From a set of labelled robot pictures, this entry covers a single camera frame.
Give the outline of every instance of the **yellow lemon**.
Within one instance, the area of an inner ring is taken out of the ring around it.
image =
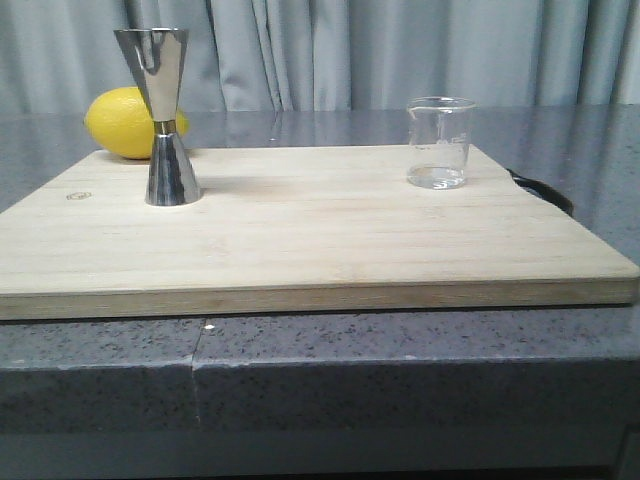
[[[109,90],[96,98],[84,117],[84,125],[103,148],[125,158],[149,158],[153,146],[153,120],[137,87]],[[178,109],[180,135],[189,130],[189,120]]]

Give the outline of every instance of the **shot glass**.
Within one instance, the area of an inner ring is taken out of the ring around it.
[[[455,97],[421,97],[409,102],[409,145],[416,162],[407,172],[410,183],[435,190],[466,183],[471,114],[475,106],[471,100]]]

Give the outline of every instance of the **wooden cutting board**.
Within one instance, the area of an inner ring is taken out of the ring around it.
[[[204,197],[144,202],[94,152],[0,214],[0,318],[628,303],[639,269],[471,148],[415,187],[407,146],[202,149]]]

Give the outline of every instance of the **gray curtain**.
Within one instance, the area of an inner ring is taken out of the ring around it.
[[[186,111],[640,103],[640,0],[0,0],[0,113],[133,85],[112,30],[188,28]]]

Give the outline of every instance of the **stainless steel jigger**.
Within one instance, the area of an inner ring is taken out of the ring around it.
[[[183,205],[202,196],[176,129],[176,109],[187,51],[188,30],[115,30],[129,69],[153,118],[147,203]]]

